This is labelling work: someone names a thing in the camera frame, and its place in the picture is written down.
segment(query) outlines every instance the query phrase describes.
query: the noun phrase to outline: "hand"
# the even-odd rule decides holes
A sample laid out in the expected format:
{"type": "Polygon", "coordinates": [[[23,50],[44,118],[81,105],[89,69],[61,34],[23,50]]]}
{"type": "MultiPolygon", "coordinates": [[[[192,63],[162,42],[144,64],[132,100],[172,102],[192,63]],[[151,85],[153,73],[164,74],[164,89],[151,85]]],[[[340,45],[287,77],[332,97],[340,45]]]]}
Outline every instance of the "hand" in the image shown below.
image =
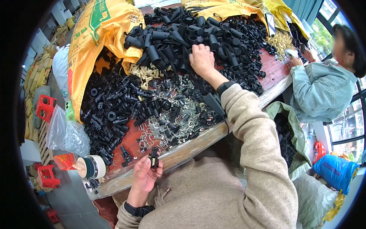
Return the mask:
{"type": "Polygon", "coordinates": [[[311,51],[306,47],[305,47],[305,53],[302,54],[302,56],[305,57],[308,61],[315,60],[311,51]]]}
{"type": "Polygon", "coordinates": [[[215,90],[224,82],[228,82],[215,67],[215,58],[210,47],[204,44],[192,45],[192,54],[189,55],[189,61],[193,70],[205,79],[215,90]]]}
{"type": "Polygon", "coordinates": [[[208,77],[209,72],[216,71],[213,52],[210,52],[210,47],[204,44],[192,46],[192,54],[189,55],[189,61],[193,70],[203,79],[208,77]]]}
{"type": "Polygon", "coordinates": [[[302,60],[300,58],[292,57],[291,66],[303,65],[302,60]]]}
{"type": "Polygon", "coordinates": [[[163,162],[161,160],[159,160],[157,169],[150,167],[151,161],[148,155],[135,164],[132,187],[127,198],[127,203],[133,207],[145,206],[147,196],[153,189],[156,179],[163,174],[163,162]]]}

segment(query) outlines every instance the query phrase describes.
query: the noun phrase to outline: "wooden table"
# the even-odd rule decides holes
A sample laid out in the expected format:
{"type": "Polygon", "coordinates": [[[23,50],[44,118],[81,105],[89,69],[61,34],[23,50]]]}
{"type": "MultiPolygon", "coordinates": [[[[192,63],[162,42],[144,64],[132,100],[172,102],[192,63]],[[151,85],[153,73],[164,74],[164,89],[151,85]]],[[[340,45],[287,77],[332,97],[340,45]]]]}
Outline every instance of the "wooden table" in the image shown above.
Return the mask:
{"type": "MultiPolygon", "coordinates": [[[[179,5],[180,4],[171,5],[167,6],[166,8],[176,7],[179,5]]],[[[144,7],[141,8],[141,10],[143,13],[147,13],[150,12],[152,8],[144,7]]],[[[286,66],[281,65],[281,63],[279,62],[276,62],[274,57],[269,55],[269,53],[264,49],[261,51],[262,51],[261,61],[263,63],[263,67],[261,70],[266,72],[266,77],[259,80],[264,89],[264,93],[259,97],[259,100],[261,102],[261,108],[264,108],[273,99],[279,96],[292,83],[292,78],[290,75],[288,75],[289,72],[286,70],[286,66]]],[[[232,124],[228,122],[228,125],[231,132],[232,124]]],[[[135,132],[137,131],[130,129],[128,135],[133,135],[130,138],[133,139],[138,138],[139,133],[135,132]]],[[[163,155],[159,157],[159,159],[161,159],[164,163],[164,172],[170,171],[186,163],[203,150],[207,149],[214,143],[218,142],[226,135],[227,135],[226,124],[224,122],[217,123],[210,129],[202,132],[197,138],[187,141],[181,145],[178,145],[166,153],[163,152],[163,155]]],[[[138,143],[136,142],[130,143],[127,141],[127,143],[138,145],[138,143]]],[[[121,144],[122,145],[125,144],[124,146],[126,147],[125,137],[122,140],[121,144]]],[[[113,159],[115,160],[115,157],[119,154],[120,154],[119,152],[115,152],[115,156],[113,159]]],[[[121,192],[131,187],[132,175],[133,175],[133,166],[130,166],[130,168],[118,168],[118,169],[112,168],[112,171],[108,173],[106,182],[98,187],[98,194],[94,194],[94,192],[90,192],[89,190],[86,190],[86,192],[91,200],[112,196],[118,192],[121,192]]]]}

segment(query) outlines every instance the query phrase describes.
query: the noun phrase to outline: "black hair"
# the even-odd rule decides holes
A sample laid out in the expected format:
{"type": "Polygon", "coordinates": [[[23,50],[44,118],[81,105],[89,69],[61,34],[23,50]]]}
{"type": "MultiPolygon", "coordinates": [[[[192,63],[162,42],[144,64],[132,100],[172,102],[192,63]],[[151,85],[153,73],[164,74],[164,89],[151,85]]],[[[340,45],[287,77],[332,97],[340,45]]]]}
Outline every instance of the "black hair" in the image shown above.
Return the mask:
{"type": "Polygon", "coordinates": [[[358,78],[364,77],[366,75],[366,60],[355,33],[345,25],[335,24],[333,26],[333,35],[337,36],[339,34],[341,34],[344,39],[346,49],[355,54],[355,60],[352,64],[355,76],[358,78]]]}

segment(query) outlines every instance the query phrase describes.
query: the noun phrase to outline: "black watch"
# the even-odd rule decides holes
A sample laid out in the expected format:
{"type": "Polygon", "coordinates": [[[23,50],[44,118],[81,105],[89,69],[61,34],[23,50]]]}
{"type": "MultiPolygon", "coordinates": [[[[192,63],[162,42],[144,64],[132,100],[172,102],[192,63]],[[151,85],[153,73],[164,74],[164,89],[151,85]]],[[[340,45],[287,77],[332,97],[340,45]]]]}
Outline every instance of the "black watch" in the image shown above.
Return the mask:
{"type": "Polygon", "coordinates": [[[140,217],[144,217],[147,213],[155,210],[154,206],[152,205],[146,205],[143,207],[133,207],[129,203],[127,203],[127,201],[124,203],[124,209],[126,209],[126,211],[130,213],[132,216],[140,216],[140,217]]]}
{"type": "Polygon", "coordinates": [[[229,82],[225,82],[222,83],[218,88],[217,88],[217,93],[219,94],[220,98],[221,98],[221,94],[226,91],[226,89],[228,89],[229,87],[231,87],[231,85],[235,84],[235,82],[229,81],[229,82]]]}

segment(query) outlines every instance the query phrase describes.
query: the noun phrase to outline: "wooden pallet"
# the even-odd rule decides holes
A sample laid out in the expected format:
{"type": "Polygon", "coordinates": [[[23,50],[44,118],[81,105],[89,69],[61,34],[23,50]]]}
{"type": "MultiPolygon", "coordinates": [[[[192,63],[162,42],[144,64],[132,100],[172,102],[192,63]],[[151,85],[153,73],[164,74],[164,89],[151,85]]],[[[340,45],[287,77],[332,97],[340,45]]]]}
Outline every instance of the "wooden pallet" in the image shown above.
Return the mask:
{"type": "Polygon", "coordinates": [[[41,163],[42,165],[48,165],[53,160],[52,149],[46,147],[46,134],[47,134],[48,122],[42,120],[41,127],[38,134],[38,146],[40,148],[41,163]]]}

